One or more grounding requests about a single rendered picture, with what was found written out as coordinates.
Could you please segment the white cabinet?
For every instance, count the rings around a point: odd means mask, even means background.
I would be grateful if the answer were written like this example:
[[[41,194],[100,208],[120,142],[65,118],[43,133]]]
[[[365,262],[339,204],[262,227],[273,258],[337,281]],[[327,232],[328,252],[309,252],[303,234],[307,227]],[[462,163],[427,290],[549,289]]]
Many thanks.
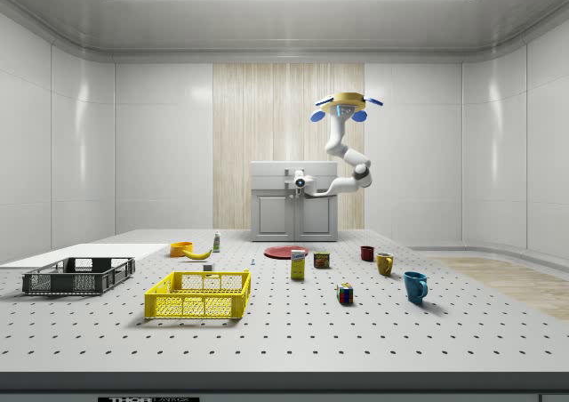
[[[332,161],[252,161],[253,241],[335,241],[337,198],[311,197],[337,177]]]

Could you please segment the red plate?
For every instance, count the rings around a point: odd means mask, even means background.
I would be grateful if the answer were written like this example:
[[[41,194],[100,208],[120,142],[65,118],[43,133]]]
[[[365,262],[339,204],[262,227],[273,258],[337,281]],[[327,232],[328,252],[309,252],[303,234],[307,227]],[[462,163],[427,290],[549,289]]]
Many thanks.
[[[264,255],[271,259],[290,260],[292,251],[302,251],[304,255],[307,255],[309,252],[307,248],[298,245],[279,245],[267,248],[264,251]]]

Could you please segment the yellow white box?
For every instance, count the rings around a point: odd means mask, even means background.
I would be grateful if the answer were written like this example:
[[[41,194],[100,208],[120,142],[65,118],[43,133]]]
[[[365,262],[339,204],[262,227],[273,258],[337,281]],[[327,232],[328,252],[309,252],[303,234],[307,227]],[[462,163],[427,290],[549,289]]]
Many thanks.
[[[291,279],[304,279],[306,253],[304,249],[291,250]]]

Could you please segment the yellow basket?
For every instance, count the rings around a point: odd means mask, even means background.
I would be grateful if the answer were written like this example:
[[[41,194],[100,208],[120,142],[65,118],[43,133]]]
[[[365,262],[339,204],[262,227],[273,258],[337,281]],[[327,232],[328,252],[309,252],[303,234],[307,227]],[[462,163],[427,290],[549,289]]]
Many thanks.
[[[144,295],[146,318],[241,318],[251,272],[174,271]]]

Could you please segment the blue mug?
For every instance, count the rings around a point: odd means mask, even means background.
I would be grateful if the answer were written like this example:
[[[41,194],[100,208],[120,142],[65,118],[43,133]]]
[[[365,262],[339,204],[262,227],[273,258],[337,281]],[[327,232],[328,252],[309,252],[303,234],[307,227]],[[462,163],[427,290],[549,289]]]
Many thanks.
[[[406,271],[404,281],[408,301],[414,304],[422,304],[423,298],[429,291],[427,277],[417,271]]]

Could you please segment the white board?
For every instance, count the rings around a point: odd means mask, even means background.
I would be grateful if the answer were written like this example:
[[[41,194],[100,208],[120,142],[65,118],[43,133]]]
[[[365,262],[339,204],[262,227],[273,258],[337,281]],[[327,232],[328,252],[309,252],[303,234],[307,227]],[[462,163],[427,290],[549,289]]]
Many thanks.
[[[1,264],[0,269],[36,269],[68,257],[76,258],[124,258],[139,260],[155,253],[167,244],[78,244],[59,250]]]

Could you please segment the dark grey basket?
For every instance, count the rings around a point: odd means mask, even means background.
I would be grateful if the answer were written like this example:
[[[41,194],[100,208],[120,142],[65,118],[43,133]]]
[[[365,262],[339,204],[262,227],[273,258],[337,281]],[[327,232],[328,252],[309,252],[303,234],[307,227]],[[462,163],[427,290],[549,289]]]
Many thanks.
[[[68,257],[26,272],[22,291],[26,294],[103,294],[135,271],[133,257]]]

